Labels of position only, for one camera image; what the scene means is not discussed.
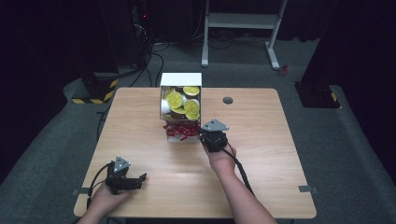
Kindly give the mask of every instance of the white metal stand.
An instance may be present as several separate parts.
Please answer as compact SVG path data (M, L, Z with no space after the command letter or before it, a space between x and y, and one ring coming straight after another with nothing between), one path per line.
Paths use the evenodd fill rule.
M276 35L282 22L283 12L288 0L282 0L280 10L275 15L262 14L236 14L236 13L209 13L209 0L206 0L205 9L205 34L202 48L202 67L209 66L208 31L209 27L249 28L273 30L270 42L265 42L265 48L271 60L273 69L280 68L274 52Z

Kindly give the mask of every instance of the white box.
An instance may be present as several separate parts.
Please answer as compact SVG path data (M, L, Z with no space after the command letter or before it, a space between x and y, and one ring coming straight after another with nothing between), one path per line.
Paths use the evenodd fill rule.
M199 141L201 127L201 73L163 73L160 119L168 142Z

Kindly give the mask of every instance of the human arm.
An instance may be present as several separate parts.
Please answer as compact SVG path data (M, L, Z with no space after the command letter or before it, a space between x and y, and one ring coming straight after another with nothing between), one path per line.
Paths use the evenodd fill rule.
M224 149L236 156L236 150L230 145ZM276 223L268 210L236 176L233 159L223 151L210 153L205 148L205 152L223 187L235 223Z
M134 190L128 190L114 195L106 184L102 184L92 197L92 201L84 216L78 224L97 224L106 214L125 202L134 194Z

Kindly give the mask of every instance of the human hand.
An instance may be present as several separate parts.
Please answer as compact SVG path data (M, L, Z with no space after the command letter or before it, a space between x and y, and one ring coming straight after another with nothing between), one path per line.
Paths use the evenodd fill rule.
M215 171L216 175L234 175L235 174L235 162L230 155L227 155L224 151L220 152L209 152L204 146L207 157L209 158L210 167ZM224 150L228 151L231 155L236 157L235 148L227 144Z
M115 195L111 192L109 186L105 183L101 184L99 189L94 193L87 212L78 223L98 223L102 217L113 211L134 193L134 190L127 190Z

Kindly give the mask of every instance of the wooden table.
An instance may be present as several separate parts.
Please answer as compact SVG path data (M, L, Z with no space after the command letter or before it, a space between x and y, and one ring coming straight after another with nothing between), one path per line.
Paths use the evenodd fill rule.
M231 105L222 102L225 96L233 98ZM216 118L230 127L229 142L271 214L314 217L310 192L299 191L307 183L277 92L203 88L201 99L202 123ZM232 217L201 143L168 143L164 124L159 88L118 89L82 187L88 188L99 169L120 155L132 164L127 177L147 173L148 178L111 217ZM97 181L105 178L103 171ZM78 195L77 216L84 214L86 201L87 194Z

